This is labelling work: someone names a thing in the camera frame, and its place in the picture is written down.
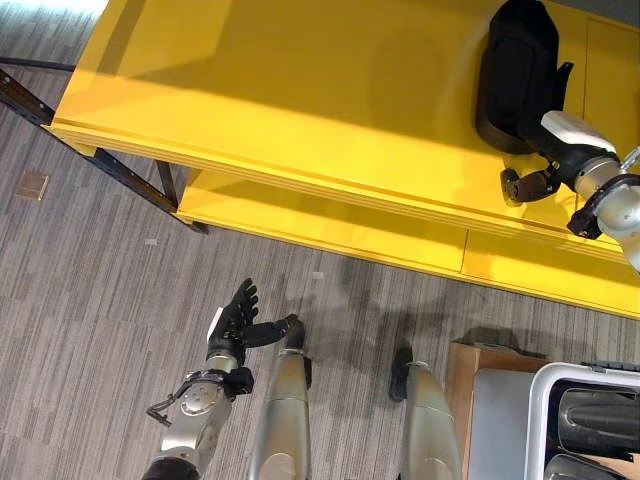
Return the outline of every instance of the table leg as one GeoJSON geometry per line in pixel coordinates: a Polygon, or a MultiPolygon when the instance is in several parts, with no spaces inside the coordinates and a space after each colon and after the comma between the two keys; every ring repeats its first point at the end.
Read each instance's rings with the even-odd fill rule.
{"type": "Polygon", "coordinates": [[[196,232],[207,233],[206,225],[199,222],[188,223],[175,215],[178,210],[178,198],[168,163],[158,162],[160,179],[166,193],[164,194],[102,148],[98,148],[93,156],[82,155],[43,128],[43,125],[51,125],[55,111],[2,69],[0,69],[0,102],[183,225],[196,232]]]}

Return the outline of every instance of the yellow shelf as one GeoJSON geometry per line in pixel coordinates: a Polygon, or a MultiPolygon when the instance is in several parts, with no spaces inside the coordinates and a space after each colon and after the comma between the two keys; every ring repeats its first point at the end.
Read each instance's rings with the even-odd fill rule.
{"type": "MultiPolygon", "coordinates": [[[[505,163],[525,171],[544,161],[505,157],[472,126],[488,23],[501,3],[193,0],[178,11],[174,0],[111,0],[52,129],[76,145],[463,229],[529,232],[622,262],[615,245],[566,232],[576,205],[570,190],[517,208],[502,199],[505,163]]],[[[608,29],[598,35],[593,16],[547,7],[560,32],[559,58],[575,63],[566,110],[582,116],[585,89],[599,88],[592,77],[606,75],[593,73],[591,62],[638,32],[598,20],[608,29]]],[[[638,44],[620,50],[622,63],[635,60],[638,44]]],[[[633,68],[616,72],[637,85],[633,68]]],[[[638,132],[633,88],[599,88],[601,100],[587,105],[605,119],[605,134],[621,130],[620,108],[638,132]],[[615,108],[611,95],[620,98],[615,108]]]]}
{"type": "Polygon", "coordinates": [[[640,277],[624,264],[516,238],[467,232],[215,172],[194,171],[178,215],[323,250],[640,316],[640,277]]]}

